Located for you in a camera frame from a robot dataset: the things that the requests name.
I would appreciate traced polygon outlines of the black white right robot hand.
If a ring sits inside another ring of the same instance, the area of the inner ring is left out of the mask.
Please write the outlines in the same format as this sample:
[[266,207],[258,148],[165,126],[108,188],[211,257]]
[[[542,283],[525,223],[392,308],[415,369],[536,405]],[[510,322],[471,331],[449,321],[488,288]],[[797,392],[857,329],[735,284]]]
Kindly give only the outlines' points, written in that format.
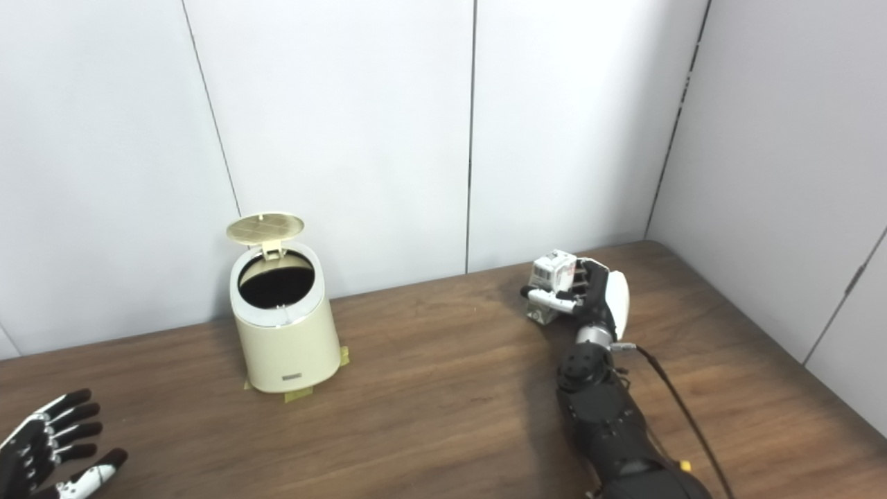
[[602,265],[595,259],[577,259],[570,290],[545,290],[527,285],[520,296],[532,306],[567,315],[574,319],[577,344],[598,344],[608,349],[623,340],[631,304],[628,282],[623,272]]

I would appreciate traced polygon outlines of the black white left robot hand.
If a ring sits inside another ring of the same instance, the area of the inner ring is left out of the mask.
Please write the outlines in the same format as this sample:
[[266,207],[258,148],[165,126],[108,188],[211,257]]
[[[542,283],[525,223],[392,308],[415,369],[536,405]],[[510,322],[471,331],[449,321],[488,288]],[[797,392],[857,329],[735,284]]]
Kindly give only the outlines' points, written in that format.
[[89,498],[120,471],[129,453],[113,448],[69,479],[49,483],[63,464],[95,457],[98,446],[87,442],[103,431],[95,420],[100,405],[90,389],[77,389],[35,410],[2,441],[3,498]]

